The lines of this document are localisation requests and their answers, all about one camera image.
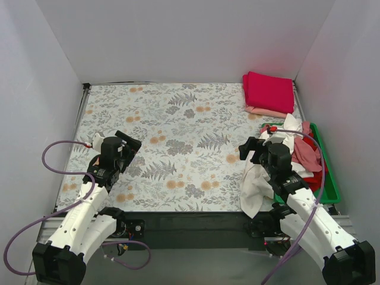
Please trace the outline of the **white Coca-Cola t-shirt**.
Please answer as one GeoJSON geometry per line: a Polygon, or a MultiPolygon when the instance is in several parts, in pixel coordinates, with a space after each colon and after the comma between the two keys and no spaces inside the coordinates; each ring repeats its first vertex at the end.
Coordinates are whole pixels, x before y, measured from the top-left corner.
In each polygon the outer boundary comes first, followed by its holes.
{"type": "MultiPolygon", "coordinates": [[[[302,122],[296,119],[293,115],[288,114],[280,129],[289,129],[294,131],[302,131],[303,133],[310,133],[310,123],[302,122]]],[[[303,138],[301,135],[293,133],[281,133],[284,137],[283,144],[288,146],[290,152],[295,154],[295,138],[303,138]]],[[[270,199],[274,198],[274,191],[268,183],[270,180],[268,174],[261,165],[253,164],[251,158],[254,151],[250,151],[246,158],[245,170],[243,178],[240,183],[240,207],[241,210],[250,218],[254,218],[258,212],[263,208],[264,197],[270,199]]],[[[301,164],[292,162],[292,169],[296,171],[301,178],[313,177],[311,172],[308,172],[301,164]]]]}

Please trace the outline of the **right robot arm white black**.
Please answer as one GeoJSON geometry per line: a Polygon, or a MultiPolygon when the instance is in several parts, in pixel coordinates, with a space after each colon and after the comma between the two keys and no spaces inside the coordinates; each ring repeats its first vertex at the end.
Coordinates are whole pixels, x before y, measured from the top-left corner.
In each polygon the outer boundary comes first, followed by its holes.
{"type": "Polygon", "coordinates": [[[288,207],[269,220],[272,234],[290,236],[292,246],[300,246],[317,263],[326,284],[376,281],[374,248],[347,233],[317,201],[305,180],[292,169],[286,145],[249,137],[239,152],[241,160],[249,159],[264,168],[274,193],[288,207]]]}

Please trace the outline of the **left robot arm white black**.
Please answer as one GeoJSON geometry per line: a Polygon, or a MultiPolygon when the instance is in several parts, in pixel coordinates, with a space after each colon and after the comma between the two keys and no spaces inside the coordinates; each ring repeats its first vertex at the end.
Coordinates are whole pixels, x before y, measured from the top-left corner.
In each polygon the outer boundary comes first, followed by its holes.
{"type": "Polygon", "coordinates": [[[120,174],[131,164],[141,148],[141,141],[121,131],[112,137],[95,134],[86,145],[98,154],[83,174],[74,206],[45,243],[38,243],[32,252],[36,278],[46,284],[81,284],[87,263],[108,236],[121,237],[126,223],[112,209],[95,218],[120,174]]]}

